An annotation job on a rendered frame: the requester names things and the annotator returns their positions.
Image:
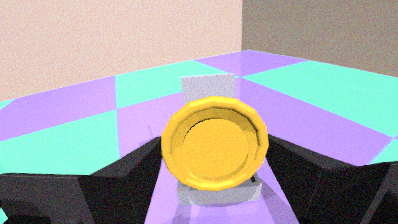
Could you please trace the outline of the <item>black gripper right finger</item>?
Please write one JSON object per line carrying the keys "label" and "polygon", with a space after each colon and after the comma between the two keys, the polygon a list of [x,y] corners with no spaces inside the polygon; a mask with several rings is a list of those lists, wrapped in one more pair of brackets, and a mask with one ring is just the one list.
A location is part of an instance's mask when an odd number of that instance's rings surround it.
{"label": "black gripper right finger", "polygon": [[398,161],[353,165],[268,134],[265,159],[299,224],[368,224]]}

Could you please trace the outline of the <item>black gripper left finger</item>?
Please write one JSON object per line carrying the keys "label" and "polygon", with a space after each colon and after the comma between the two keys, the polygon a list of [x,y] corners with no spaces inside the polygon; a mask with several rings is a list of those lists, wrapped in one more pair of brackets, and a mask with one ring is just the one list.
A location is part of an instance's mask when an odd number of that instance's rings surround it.
{"label": "black gripper left finger", "polygon": [[144,224],[162,166],[161,136],[89,175],[0,174],[1,208],[12,215]]}

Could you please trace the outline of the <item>yellow plate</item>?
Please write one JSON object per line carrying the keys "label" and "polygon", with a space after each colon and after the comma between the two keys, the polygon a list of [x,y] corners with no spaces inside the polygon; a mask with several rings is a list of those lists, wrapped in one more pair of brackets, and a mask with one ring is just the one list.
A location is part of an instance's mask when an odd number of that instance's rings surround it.
{"label": "yellow plate", "polygon": [[209,96],[171,116],[161,134],[161,157],[170,174],[197,190],[220,191],[251,178],[263,164],[267,127],[236,98]]}

